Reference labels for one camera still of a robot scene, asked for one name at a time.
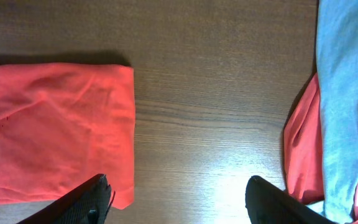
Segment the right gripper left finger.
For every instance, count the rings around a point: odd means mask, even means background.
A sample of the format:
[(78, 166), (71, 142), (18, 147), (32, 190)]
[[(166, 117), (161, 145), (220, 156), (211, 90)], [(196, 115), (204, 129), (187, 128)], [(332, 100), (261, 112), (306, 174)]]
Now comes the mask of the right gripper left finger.
[(106, 175), (97, 174), (18, 224), (104, 224), (111, 196)]

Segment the orange soccer t-shirt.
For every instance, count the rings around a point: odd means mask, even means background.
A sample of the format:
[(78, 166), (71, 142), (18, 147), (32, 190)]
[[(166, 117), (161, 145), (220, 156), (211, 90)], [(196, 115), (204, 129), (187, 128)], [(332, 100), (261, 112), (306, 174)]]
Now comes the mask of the orange soccer t-shirt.
[(96, 174), (134, 201), (134, 71), (0, 65), (0, 205), (56, 200)]

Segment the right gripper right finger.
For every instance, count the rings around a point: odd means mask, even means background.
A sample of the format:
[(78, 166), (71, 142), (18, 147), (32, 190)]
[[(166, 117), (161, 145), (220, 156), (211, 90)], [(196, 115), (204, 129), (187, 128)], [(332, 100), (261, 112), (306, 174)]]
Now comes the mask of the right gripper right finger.
[(258, 175), (247, 183), (245, 203), (252, 223), (334, 224)]

